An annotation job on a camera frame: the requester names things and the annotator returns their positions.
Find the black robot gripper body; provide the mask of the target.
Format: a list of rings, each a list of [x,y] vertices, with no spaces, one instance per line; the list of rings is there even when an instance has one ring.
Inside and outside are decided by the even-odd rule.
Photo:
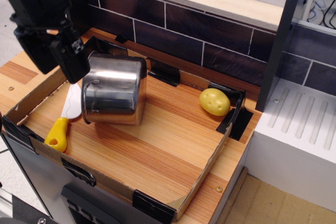
[[[70,0],[9,0],[14,9],[11,21],[17,24],[15,31],[33,31],[54,35],[54,40],[66,44],[79,36],[72,30],[66,12],[71,7]]]

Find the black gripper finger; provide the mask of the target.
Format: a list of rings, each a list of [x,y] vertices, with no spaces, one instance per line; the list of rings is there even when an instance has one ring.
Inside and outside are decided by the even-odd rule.
[[[71,41],[69,44],[61,40],[54,40],[49,48],[71,84],[78,82],[90,71],[88,57],[85,54],[81,38]]]
[[[14,31],[14,35],[21,47],[43,73],[47,74],[58,66],[50,45],[54,41],[54,35],[36,33],[33,31]]]

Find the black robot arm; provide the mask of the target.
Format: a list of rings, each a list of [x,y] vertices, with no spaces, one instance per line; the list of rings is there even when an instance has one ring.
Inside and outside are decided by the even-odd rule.
[[[59,66],[70,83],[89,71],[84,43],[74,30],[68,11],[70,0],[8,0],[14,9],[14,35],[44,74]]]

